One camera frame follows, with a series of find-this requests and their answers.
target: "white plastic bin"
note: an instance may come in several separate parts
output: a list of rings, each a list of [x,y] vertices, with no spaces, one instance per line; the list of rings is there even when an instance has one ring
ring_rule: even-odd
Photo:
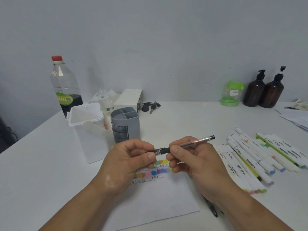
[[[79,140],[88,164],[104,159],[109,151],[106,136],[111,130],[99,103],[74,106],[68,124]]]

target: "amber bottle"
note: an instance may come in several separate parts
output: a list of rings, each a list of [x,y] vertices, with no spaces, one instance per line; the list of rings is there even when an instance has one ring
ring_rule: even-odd
[[[280,68],[280,73],[275,75],[274,80],[265,85],[263,94],[258,104],[259,106],[264,108],[273,108],[275,106],[284,89],[284,86],[280,81],[283,78],[282,72],[285,68],[285,66],[282,66]]]
[[[262,81],[264,79],[264,69],[259,70],[259,74],[257,75],[257,79],[252,81],[246,90],[243,104],[249,107],[256,107],[262,95],[262,92],[265,88],[265,84]]]

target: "forearm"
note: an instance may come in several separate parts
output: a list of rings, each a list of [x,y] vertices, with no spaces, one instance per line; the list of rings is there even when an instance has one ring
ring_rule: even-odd
[[[292,230],[236,185],[222,193],[217,205],[237,230]]]
[[[91,183],[67,202],[41,229],[97,230],[112,199]]]

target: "person's left hand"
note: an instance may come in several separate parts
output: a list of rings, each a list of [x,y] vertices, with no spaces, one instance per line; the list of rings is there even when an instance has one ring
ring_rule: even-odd
[[[106,155],[98,174],[91,181],[98,191],[115,197],[123,193],[141,168],[153,168],[154,146],[142,140],[127,140],[115,144]]]

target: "table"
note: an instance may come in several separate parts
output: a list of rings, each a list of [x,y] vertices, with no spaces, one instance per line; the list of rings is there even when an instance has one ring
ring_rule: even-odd
[[[308,133],[278,116],[274,109],[224,107],[219,102],[160,102],[152,114],[140,113],[141,139],[156,148],[186,135],[215,135],[211,143],[239,127],[250,136],[273,133],[306,150]],[[290,103],[278,103],[279,106]],[[0,230],[37,230],[96,175],[102,161],[86,164],[62,111],[0,154]],[[308,171],[277,172],[275,185],[253,195],[294,230],[308,230]],[[189,182],[200,212],[127,230],[231,230],[215,218]]]

